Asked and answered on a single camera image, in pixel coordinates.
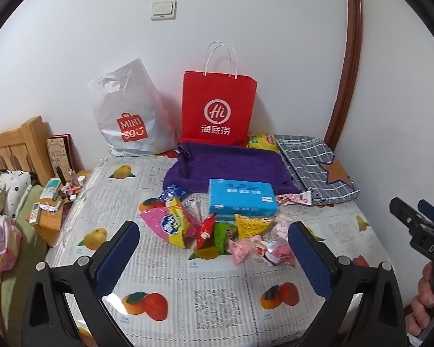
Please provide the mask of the person's right hand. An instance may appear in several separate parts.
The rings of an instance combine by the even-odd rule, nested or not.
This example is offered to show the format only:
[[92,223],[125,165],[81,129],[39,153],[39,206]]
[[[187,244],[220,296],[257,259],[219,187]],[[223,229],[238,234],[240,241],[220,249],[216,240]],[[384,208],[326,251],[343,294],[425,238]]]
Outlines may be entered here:
[[434,308],[434,292],[431,287],[433,262],[424,266],[422,275],[418,282],[418,295],[411,302],[412,312],[405,317],[407,332],[416,337],[430,324],[428,310]]

